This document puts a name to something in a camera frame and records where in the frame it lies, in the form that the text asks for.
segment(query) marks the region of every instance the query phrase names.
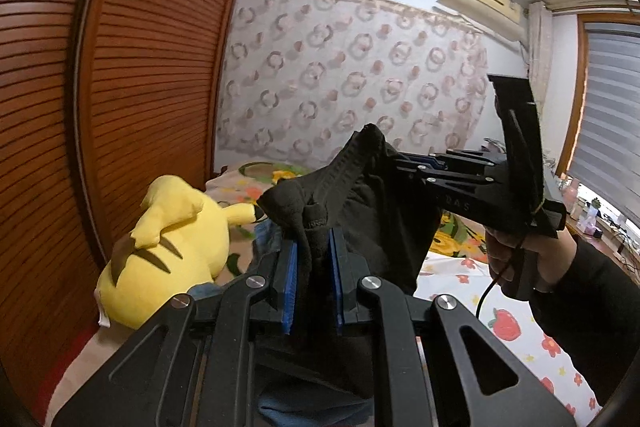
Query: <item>window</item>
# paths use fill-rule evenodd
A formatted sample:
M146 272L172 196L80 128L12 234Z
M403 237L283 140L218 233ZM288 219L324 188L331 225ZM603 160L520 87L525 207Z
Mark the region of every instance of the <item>window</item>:
M589 201L589 203L593 201L593 198L598 198L600 200L600 203L602 203L602 206L600 207L601 214L607 214L607 216L611 217L614 221L620 217L621 212L615 206L613 206L611 203L609 203L609 201L607 201L599 194L593 192L593 190L591 190L589 187L585 187L584 185L580 184L578 186L578 197L582 198L585 201Z
M584 31L586 92L568 174L640 223L640 26L585 22Z
M640 229L630 219L626 220L626 231L633 237L636 243L640 243Z

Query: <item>yellow plush toy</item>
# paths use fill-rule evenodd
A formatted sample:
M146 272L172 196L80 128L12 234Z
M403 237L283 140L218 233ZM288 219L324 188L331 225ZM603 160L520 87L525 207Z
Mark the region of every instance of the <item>yellow plush toy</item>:
M250 203L222 208L178 176L160 176L135 228L113 247L96 287L108 319L139 328L173 295L211 282L229 253L230 225L256 221Z

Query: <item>black fabric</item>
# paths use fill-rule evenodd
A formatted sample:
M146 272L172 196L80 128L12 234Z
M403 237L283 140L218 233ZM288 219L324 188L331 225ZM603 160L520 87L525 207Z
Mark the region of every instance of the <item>black fabric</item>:
M575 239L569 271L552 293L536 292L530 306L604 405L640 349L640 289L612 260Z
M269 218L298 241L296 363L304 360L329 384L362 397L373 394L371 349L364 338L335 334L328 231L340 226L348 250L365 257L373 275L414 293L441 213L402 186L393 165L398 157L380 130L368 124L330 165L281 180L258 200Z

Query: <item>wooden wardrobe door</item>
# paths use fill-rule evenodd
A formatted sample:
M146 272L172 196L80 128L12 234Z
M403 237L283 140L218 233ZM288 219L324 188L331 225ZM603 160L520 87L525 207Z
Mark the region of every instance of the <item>wooden wardrobe door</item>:
M149 183L204 188L234 0L91 0L79 64L79 150L104 252L131 230Z
M0 0L0 359L31 410L45 375L97 318L98 266L67 155L76 1Z
M233 2L0 0L0 359L31 410L148 184L204 188Z

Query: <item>blue gripper pad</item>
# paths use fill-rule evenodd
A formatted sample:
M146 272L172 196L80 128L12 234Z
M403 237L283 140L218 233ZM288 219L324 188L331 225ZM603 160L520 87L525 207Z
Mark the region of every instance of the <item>blue gripper pad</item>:
M282 331L285 335L291 332L293 311L296 307L296 290L298 287L298 244L293 243L289 253L287 279L284 285L284 308L282 310Z
M428 165L432 169L436 169L436 171L442 171L446 167L446 163L444 163L443 161L438 161L437 158L434 158L434 156L422 156L419 154L409 154L409 153L402 153L402 154L407 156L407 158L409 158L412 162Z
M342 284L340 283L340 270L338 269L338 254L335 248L334 230L329 231L329 254L331 257L331 280L334 286L335 297L335 325L338 333L342 333L344 316L342 315Z

